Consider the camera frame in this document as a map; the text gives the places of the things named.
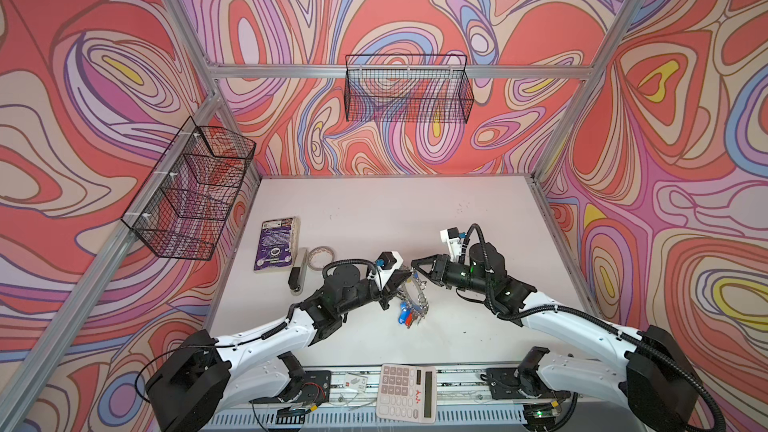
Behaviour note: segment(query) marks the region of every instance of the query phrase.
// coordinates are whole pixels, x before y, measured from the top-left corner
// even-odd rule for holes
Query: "black wire mesh basket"
[[[467,123],[475,96],[462,54],[346,56],[349,122]]]
[[[130,228],[158,257],[211,260],[255,150],[236,132],[196,126]]]

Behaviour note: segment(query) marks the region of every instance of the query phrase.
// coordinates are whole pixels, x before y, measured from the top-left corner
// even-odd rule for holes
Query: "purple book cover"
[[[299,223],[296,217],[264,221],[261,224],[254,270],[291,265],[298,235]]]

